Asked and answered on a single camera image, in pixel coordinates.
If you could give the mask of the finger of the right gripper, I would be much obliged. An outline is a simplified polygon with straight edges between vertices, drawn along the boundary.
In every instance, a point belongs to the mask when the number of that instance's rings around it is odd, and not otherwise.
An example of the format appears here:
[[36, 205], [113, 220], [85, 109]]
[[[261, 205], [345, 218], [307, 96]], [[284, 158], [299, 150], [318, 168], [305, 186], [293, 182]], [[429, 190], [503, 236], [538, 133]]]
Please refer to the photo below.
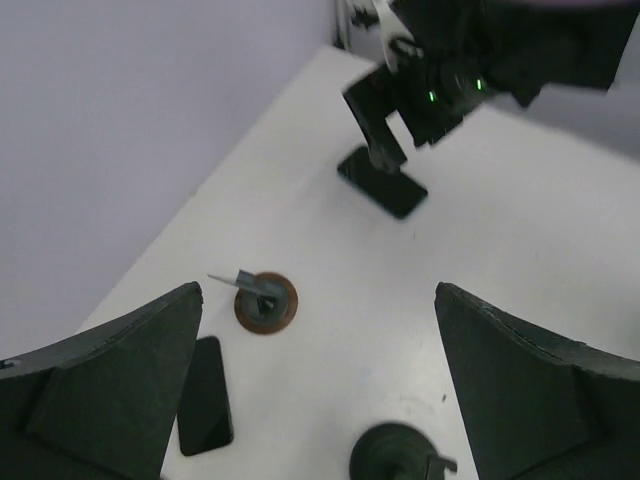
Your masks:
[[342, 95], [364, 136], [372, 165], [385, 173], [399, 172], [407, 157], [387, 123], [397, 110], [387, 66], [377, 65]]

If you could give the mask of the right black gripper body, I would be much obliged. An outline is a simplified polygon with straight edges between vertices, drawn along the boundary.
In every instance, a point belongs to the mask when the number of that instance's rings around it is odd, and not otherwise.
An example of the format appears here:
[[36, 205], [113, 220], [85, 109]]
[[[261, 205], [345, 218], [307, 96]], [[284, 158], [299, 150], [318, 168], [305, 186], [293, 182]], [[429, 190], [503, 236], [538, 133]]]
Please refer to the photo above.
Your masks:
[[396, 55], [389, 61], [398, 111], [414, 146], [433, 146], [500, 89], [467, 56]]

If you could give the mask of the black phone stand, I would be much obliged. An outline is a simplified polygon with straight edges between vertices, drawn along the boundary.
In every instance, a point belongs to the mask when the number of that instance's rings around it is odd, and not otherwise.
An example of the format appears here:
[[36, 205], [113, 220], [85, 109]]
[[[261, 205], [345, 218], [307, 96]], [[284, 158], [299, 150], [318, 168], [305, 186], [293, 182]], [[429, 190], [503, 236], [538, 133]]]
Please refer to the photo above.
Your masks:
[[457, 461], [440, 454], [431, 440], [411, 425], [383, 422], [367, 429], [349, 460], [351, 480], [439, 479], [456, 475]]

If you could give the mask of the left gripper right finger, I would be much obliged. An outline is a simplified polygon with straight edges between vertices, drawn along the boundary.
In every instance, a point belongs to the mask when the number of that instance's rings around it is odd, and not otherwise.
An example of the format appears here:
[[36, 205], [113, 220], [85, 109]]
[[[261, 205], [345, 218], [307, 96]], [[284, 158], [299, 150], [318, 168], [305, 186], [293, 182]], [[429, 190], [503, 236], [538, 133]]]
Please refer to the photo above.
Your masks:
[[639, 364], [451, 283], [435, 312], [481, 479], [636, 479]]

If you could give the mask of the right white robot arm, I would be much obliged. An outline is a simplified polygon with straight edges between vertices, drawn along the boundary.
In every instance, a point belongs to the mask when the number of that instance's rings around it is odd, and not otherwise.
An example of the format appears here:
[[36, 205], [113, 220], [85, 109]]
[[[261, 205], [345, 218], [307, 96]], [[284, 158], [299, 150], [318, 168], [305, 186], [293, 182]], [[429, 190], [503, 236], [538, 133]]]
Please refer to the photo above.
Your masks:
[[407, 158], [387, 125], [434, 145], [496, 96], [528, 107], [548, 85], [608, 90], [639, 16], [636, 1], [350, 1], [353, 26], [380, 30], [383, 63], [344, 98], [374, 168]]

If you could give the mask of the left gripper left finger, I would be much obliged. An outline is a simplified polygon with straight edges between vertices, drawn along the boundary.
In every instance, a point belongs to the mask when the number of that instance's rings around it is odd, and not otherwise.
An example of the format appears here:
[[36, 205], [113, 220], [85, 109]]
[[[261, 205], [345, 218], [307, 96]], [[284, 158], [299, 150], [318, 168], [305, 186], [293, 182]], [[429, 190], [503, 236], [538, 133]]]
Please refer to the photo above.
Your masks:
[[160, 478], [202, 310], [190, 282], [2, 360], [2, 478]]

